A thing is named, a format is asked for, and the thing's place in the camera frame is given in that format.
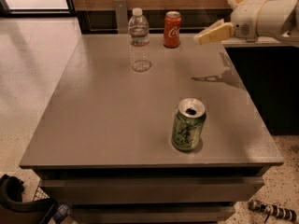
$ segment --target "speckled floor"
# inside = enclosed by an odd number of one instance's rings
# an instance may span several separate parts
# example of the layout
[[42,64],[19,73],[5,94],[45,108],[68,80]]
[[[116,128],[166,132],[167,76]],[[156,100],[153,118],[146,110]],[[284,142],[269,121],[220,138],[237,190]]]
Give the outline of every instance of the speckled floor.
[[[74,18],[0,18],[0,176],[24,181],[24,201],[32,201],[39,178],[19,162],[80,38]],[[273,137],[285,163],[264,176],[252,199],[291,208],[299,214],[299,136]],[[262,224],[266,215],[237,203],[236,213],[220,224]],[[76,223],[70,217],[65,223]],[[266,223],[290,223],[270,217]]]

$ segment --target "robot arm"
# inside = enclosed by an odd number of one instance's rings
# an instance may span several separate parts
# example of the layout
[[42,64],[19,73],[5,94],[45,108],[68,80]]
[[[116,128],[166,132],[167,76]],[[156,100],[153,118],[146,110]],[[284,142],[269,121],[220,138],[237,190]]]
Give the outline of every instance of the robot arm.
[[215,22],[196,35],[194,41],[203,45],[234,36],[255,42],[259,36],[270,36],[281,43],[299,46],[298,0],[238,1],[229,2],[234,10],[231,22]]

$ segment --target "soda can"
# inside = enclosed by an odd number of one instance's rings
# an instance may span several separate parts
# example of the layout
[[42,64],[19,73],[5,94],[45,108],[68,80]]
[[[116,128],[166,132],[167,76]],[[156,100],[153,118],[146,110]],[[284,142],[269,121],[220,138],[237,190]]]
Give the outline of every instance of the soda can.
[[172,144],[180,151],[192,151],[199,142],[206,120],[206,109],[199,100],[180,101],[175,111]]
[[168,11],[164,19],[164,45],[173,49],[178,47],[181,17],[177,11]]

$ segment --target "red can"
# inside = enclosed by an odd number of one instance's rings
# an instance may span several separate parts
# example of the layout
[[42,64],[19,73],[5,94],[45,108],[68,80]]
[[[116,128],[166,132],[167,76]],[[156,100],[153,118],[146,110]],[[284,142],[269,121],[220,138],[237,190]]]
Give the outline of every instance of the red can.
[[167,48],[176,48],[179,44],[179,28],[181,17],[177,11],[169,11],[166,13],[164,20],[164,45]]

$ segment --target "water bottle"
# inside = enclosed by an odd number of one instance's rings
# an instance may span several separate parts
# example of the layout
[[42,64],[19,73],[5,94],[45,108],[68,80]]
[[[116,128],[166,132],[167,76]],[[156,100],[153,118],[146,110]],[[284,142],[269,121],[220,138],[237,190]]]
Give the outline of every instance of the water bottle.
[[136,72],[144,72],[151,67],[149,60],[149,23],[142,14],[141,8],[134,8],[133,16],[128,24],[131,66]]

